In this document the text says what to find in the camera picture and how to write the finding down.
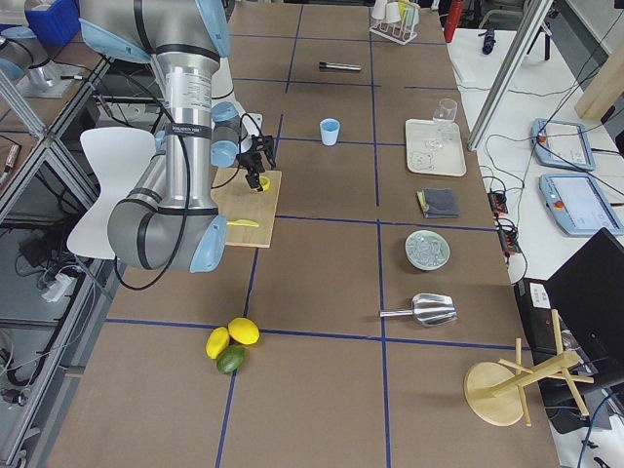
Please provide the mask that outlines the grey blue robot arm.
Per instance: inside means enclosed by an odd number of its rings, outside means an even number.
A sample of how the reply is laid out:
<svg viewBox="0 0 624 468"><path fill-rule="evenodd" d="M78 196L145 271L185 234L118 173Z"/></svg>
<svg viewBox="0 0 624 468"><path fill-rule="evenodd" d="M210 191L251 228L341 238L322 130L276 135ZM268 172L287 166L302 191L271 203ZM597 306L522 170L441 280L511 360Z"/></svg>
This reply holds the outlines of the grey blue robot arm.
<svg viewBox="0 0 624 468"><path fill-rule="evenodd" d="M215 169L241 164L258 189L273 141L245 125L235 99L226 9L220 1L84 1L85 43L151 65L164 98L164 151L113 208L107 237L124 263L192 273L217 268L226 218L211 197Z"/></svg>

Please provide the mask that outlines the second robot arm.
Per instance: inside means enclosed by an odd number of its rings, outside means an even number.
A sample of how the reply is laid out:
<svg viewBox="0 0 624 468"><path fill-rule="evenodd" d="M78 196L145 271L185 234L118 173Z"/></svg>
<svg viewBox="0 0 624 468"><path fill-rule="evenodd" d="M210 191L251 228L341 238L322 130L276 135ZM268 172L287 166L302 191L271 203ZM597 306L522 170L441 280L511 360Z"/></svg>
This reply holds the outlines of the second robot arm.
<svg viewBox="0 0 624 468"><path fill-rule="evenodd" d="M59 67L50 59L36 34L26 26L1 31L1 71L12 82L27 77L39 90L59 82Z"/></svg>

